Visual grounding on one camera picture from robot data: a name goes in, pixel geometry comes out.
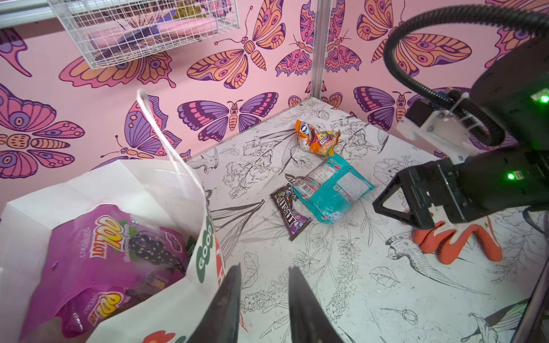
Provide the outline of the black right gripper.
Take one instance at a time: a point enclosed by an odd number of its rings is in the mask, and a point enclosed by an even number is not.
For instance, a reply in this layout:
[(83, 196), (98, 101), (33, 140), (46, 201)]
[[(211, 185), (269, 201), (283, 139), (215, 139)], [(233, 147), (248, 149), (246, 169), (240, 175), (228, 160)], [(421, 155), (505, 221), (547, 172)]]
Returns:
[(435, 227), (431, 207), (442, 207), (452, 223), (465, 223), (457, 171), (450, 160), (408, 167), (396, 174), (373, 202), (377, 214), (421, 230)]

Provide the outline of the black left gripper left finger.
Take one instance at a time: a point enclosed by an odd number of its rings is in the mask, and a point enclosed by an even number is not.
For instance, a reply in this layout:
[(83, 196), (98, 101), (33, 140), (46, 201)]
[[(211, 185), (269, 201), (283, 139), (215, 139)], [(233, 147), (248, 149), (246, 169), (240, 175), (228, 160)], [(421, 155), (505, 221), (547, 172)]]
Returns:
[(192, 342), (237, 342), (240, 327), (241, 266), (230, 267), (197, 329)]

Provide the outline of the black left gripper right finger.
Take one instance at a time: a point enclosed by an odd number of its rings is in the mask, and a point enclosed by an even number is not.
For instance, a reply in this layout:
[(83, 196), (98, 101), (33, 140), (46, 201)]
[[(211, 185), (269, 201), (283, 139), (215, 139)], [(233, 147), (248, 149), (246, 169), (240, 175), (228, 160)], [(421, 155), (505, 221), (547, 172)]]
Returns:
[(289, 311), (292, 342), (343, 342), (298, 267), (289, 269)]

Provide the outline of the purple blackcurrant candy bag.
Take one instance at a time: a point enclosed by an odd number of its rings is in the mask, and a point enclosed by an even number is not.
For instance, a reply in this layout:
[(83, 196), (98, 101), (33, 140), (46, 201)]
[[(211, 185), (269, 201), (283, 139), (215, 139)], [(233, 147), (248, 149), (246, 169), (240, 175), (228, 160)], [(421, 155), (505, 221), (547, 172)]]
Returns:
[(54, 318), (78, 337), (181, 280), (190, 257), (184, 237), (103, 204), (55, 227), (20, 338)]

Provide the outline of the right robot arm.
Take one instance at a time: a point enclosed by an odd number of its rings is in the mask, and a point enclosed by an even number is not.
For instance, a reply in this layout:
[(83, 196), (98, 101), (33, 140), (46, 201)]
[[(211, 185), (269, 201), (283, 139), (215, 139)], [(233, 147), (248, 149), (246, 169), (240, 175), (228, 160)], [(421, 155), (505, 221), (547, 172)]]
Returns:
[(504, 56), (450, 109), (415, 100), (398, 129), (445, 158), (397, 172), (373, 203), (378, 214), (430, 230), (437, 210), (455, 224), (547, 210), (548, 40)]

